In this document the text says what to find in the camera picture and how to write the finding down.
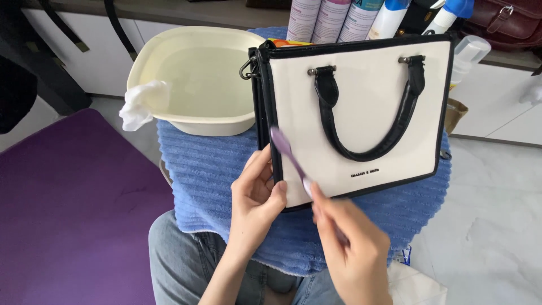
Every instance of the jeans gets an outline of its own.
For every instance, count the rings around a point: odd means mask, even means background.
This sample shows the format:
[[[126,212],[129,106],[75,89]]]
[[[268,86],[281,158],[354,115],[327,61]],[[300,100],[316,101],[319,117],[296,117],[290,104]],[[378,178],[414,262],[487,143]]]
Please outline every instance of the jeans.
[[[216,233],[183,233],[174,211],[158,217],[149,232],[152,286],[157,305],[196,305],[211,280],[226,243]],[[344,304],[328,270],[308,277],[286,275],[249,261],[237,305]]]

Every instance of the toothbrush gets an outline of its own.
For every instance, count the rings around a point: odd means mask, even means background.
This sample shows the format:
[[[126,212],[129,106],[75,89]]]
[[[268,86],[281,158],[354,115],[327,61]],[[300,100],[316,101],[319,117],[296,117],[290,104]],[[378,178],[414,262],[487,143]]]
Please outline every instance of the toothbrush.
[[[272,126],[271,128],[269,128],[269,131],[271,134],[271,140],[273,141],[273,144],[275,144],[276,149],[281,154],[287,156],[292,162],[292,164],[294,164],[295,169],[298,171],[299,178],[301,178],[301,182],[303,183],[303,188],[305,189],[305,192],[307,192],[307,195],[312,199],[312,179],[307,176],[307,174],[305,174],[305,172],[301,168],[301,165],[299,165],[299,162],[295,159],[294,154],[292,154],[292,147],[290,146],[290,142],[278,127]],[[339,229],[337,224],[334,223],[333,226],[335,227],[335,235],[337,236],[339,242],[345,246],[350,247],[350,241],[348,240],[348,237],[346,237],[346,235]]]
[[[301,178],[301,182],[303,183],[303,188],[305,189],[305,192],[312,199],[312,179],[309,178],[307,174],[305,174],[305,172],[301,168],[301,165],[299,165],[299,162],[295,159],[294,154],[292,154],[292,147],[290,146],[290,142],[278,127],[272,126],[271,128],[269,128],[269,130],[271,133],[271,140],[273,140],[273,144],[275,144],[275,147],[281,154],[287,156],[292,162],[292,164],[294,164],[295,169],[298,171],[299,178]]]

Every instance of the hand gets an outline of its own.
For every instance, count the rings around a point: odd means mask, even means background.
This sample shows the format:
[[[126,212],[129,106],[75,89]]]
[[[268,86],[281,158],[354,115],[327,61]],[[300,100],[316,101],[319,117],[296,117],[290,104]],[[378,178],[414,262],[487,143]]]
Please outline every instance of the hand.
[[[243,172],[231,184],[231,226],[228,246],[239,259],[248,261],[267,235],[271,223],[286,207],[286,182],[276,185],[269,144],[255,151]]]
[[[351,200],[331,200],[311,185],[314,222],[331,280],[346,305],[392,304],[386,258],[390,238]],[[349,243],[338,237],[337,227]]]

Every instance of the handbag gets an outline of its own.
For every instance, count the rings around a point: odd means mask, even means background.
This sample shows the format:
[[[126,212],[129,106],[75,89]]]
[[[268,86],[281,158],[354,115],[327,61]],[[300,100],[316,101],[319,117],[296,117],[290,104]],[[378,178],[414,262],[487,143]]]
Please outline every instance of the handbag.
[[[249,50],[258,148],[277,126],[322,191],[354,197],[436,173],[453,44],[448,34]],[[243,74],[250,66],[250,72]],[[310,207],[292,162],[271,145],[284,212]]]
[[[463,35],[476,35],[494,49],[510,51],[542,45],[542,2],[476,0]]]

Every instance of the cream basin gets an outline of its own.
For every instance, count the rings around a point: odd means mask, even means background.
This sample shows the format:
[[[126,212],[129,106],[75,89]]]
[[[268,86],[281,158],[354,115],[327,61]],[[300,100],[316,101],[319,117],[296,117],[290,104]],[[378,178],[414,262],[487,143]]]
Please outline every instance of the cream basin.
[[[143,101],[154,117],[192,135],[237,135],[254,124],[251,82],[238,72],[248,60],[248,49],[263,42],[256,34],[236,29],[167,30],[145,44],[126,87],[165,81],[169,100],[151,95]]]

